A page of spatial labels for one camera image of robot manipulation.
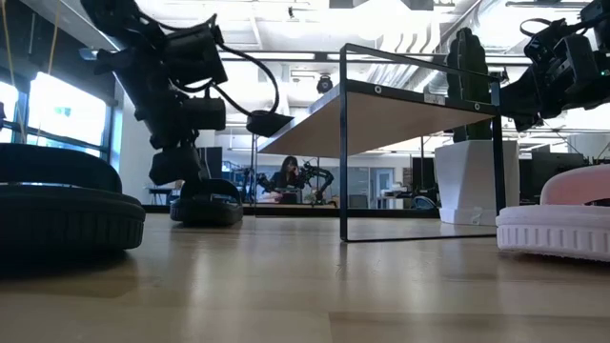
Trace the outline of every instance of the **camera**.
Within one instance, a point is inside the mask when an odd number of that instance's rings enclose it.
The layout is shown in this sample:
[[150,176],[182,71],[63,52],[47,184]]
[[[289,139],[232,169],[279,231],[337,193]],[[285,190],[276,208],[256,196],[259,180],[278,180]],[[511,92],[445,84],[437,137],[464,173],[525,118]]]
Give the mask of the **camera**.
[[330,91],[333,88],[333,81],[331,81],[330,75],[322,75],[320,76],[320,80],[317,81],[317,92],[320,94],[324,94],[327,91]]

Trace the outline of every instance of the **dark hair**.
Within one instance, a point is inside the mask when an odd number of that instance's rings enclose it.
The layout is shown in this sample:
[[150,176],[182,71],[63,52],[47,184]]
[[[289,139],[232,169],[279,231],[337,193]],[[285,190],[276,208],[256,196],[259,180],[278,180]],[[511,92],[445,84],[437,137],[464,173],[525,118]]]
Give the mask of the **dark hair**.
[[293,172],[288,173],[288,166],[291,164],[298,168],[296,157],[286,156],[284,162],[282,162],[282,169],[279,171],[282,174],[282,178],[284,178],[289,185],[295,182],[295,174]]
[[286,174],[286,172],[288,172],[288,165],[291,164],[298,167],[298,161],[296,160],[296,157],[286,156],[286,158],[284,158],[284,162],[282,162],[282,169],[280,170],[281,173]]

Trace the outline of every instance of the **shelf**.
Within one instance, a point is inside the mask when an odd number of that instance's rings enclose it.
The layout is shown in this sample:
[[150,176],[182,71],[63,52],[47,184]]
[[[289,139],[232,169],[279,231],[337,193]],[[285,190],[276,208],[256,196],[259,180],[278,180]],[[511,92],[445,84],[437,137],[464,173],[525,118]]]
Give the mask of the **shelf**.
[[[458,126],[490,119],[497,108],[437,95],[348,80],[348,153],[385,147]],[[272,137],[259,138],[258,152],[338,158],[339,85],[318,99],[307,114]]]

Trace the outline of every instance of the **black cable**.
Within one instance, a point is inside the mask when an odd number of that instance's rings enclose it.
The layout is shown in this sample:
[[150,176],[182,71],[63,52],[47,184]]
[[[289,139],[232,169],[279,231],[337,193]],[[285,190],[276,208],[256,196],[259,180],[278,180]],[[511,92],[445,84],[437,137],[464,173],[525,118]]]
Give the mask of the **black cable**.
[[[277,82],[275,81],[275,77],[274,74],[269,70],[269,68],[267,68],[267,66],[265,66],[262,62],[260,62],[259,60],[255,59],[254,57],[251,57],[250,55],[248,55],[247,53],[244,53],[242,51],[239,50],[234,50],[231,49],[227,46],[225,46],[224,44],[217,44],[218,47],[220,47],[222,50],[226,51],[226,52],[230,52],[236,56],[242,57],[254,64],[256,64],[259,68],[261,68],[266,74],[267,76],[269,76],[269,78],[271,79],[271,83],[274,84],[274,88],[275,88],[275,99],[274,99],[274,105],[271,107],[271,109],[269,110],[270,113],[275,112],[275,110],[277,110],[277,107],[279,106],[279,87],[277,86]],[[214,88],[221,94],[224,93],[221,92],[220,88],[216,85],[214,85]],[[243,108],[241,108],[240,106],[236,106],[236,103],[233,101],[233,99],[231,99],[231,97],[229,97],[227,95],[227,93],[224,93],[222,95],[231,105],[233,105],[233,107],[235,107],[236,109],[238,109],[240,112],[246,114],[246,115],[252,115],[249,111],[244,110]]]
[[551,21],[550,20],[546,20],[546,19],[542,19],[542,18],[533,18],[533,19],[527,19],[524,22],[521,23],[521,25],[518,26],[518,30],[521,31],[521,33],[525,34],[528,37],[533,37],[534,34],[526,29],[523,28],[523,24],[525,23],[541,23],[548,26],[551,26]]
[[[184,30],[184,29],[180,29],[180,28],[175,28],[166,24],[163,24],[157,20],[155,20],[154,18],[150,17],[149,15],[145,14],[145,13],[141,13],[142,17],[144,17],[146,20],[152,21],[154,23],[156,23],[158,26],[160,26],[163,29],[166,30],[173,30],[173,31],[178,31],[178,30]],[[216,21],[216,15],[213,15],[210,20],[208,20],[208,23],[211,23],[211,25],[214,25]],[[274,89],[275,89],[275,99],[274,99],[274,105],[271,107],[271,109],[269,110],[269,112],[273,113],[275,112],[275,110],[277,110],[277,107],[279,106],[279,87],[277,86],[277,82],[275,81],[275,77],[274,74],[269,70],[269,68],[267,68],[267,66],[265,66],[262,62],[260,62],[259,60],[251,57],[250,55],[248,55],[247,53],[244,53],[242,51],[239,50],[234,50],[231,49],[227,46],[225,46],[222,43],[216,43],[216,45],[218,47],[220,47],[222,50],[232,53],[236,56],[242,57],[254,64],[256,64],[259,68],[261,68],[266,74],[267,76],[269,76],[269,78],[271,79],[272,84],[274,84]],[[196,88],[190,88],[184,85],[181,85],[179,82],[177,82],[177,80],[172,79],[172,83],[181,91],[184,92],[200,92],[200,91],[204,91],[206,89],[208,89],[209,87],[213,87],[216,91],[218,91],[222,97],[225,98],[225,100],[227,100],[227,102],[229,102],[234,108],[236,108],[238,111],[246,114],[247,116],[252,116],[252,113],[250,111],[247,111],[246,109],[242,108],[241,106],[239,106],[232,98],[231,96],[229,96],[229,94],[227,94],[225,91],[223,91],[220,87],[218,87],[217,85],[215,85],[213,83],[213,81],[210,81],[208,83],[206,83],[203,86],[200,87],[196,87]]]
[[220,87],[218,87],[215,84],[212,84],[212,87],[220,93],[220,95],[222,95],[223,98],[225,98],[225,100],[227,100],[227,102],[229,104],[231,104],[231,106],[233,106],[236,110],[246,114],[247,116],[252,116],[252,113],[249,112],[248,110],[242,108],[241,106],[239,106],[239,104],[237,104],[232,98],[231,96],[229,96],[229,94],[227,94],[225,91],[223,91]]

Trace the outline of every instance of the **wooden floor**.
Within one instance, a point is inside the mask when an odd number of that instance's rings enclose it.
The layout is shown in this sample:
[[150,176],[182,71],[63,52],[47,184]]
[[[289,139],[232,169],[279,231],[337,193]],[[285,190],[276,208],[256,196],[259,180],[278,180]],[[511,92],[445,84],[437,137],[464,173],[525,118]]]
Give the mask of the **wooden floor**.
[[[358,219],[354,233],[489,232]],[[493,238],[341,244],[336,219],[184,229],[0,269],[0,342],[610,342],[610,267],[500,253]]]

